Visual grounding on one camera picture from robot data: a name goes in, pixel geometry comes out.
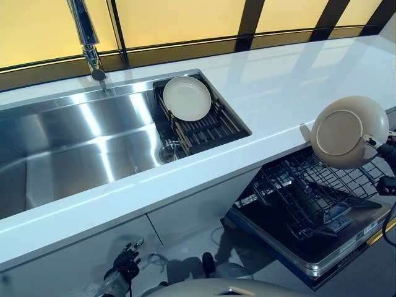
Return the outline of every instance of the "dishwasher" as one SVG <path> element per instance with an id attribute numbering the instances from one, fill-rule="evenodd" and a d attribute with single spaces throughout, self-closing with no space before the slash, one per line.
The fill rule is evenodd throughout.
<path id="1" fill-rule="evenodd" d="M 316 290 L 381 232 L 390 205 L 375 184 L 386 175 L 381 158 L 339 170 L 307 147 L 265 164 L 226 217 Z"/>

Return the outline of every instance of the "chrome faucet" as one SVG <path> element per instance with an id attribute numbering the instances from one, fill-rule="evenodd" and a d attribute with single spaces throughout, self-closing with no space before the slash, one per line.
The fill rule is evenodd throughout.
<path id="1" fill-rule="evenodd" d="M 93 79 L 99 81 L 101 87 L 106 90 L 104 81 L 106 74 L 95 47 L 95 44 L 99 43 L 99 39 L 88 14 L 87 6 L 84 0 L 67 0 L 67 3 L 72 13 L 77 33 L 79 34 L 82 53 L 88 62 L 91 76 Z"/>

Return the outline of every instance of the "countertop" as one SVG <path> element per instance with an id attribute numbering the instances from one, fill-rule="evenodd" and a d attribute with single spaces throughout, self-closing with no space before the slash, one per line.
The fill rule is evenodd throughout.
<path id="1" fill-rule="evenodd" d="M 305 144 L 331 102 L 349 95 L 396 105 L 394 43 L 381 36 L 317 41 L 108 74 L 108 84 L 200 69 L 252 135 L 0 220 L 0 271 L 142 215 Z M 0 94 L 0 109 L 96 86 L 90 77 Z"/>

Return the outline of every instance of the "white plate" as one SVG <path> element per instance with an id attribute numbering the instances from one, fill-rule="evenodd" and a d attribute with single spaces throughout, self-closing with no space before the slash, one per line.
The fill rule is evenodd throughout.
<path id="1" fill-rule="evenodd" d="M 171 79 L 163 91 L 163 101 L 166 108 L 183 121 L 202 119 L 212 104 L 207 87 L 189 76 Z"/>
<path id="2" fill-rule="evenodd" d="M 377 155 L 362 138 L 365 134 L 386 142 L 389 122 L 385 111 L 374 100 L 363 96 L 339 99 L 317 117 L 311 131 L 314 153 L 325 164 L 353 169 Z"/>

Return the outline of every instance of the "kitchen sink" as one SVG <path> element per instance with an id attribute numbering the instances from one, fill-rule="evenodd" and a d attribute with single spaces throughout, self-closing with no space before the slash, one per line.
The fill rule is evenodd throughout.
<path id="1" fill-rule="evenodd" d="M 237 138 L 249 135 L 199 70 L 4 109 L 0 219 L 192 154 L 178 145 L 174 123 L 167 121 L 153 89 L 155 82 L 179 75 L 199 75 L 244 131 Z M 206 149 L 222 144 L 214 143 Z"/>

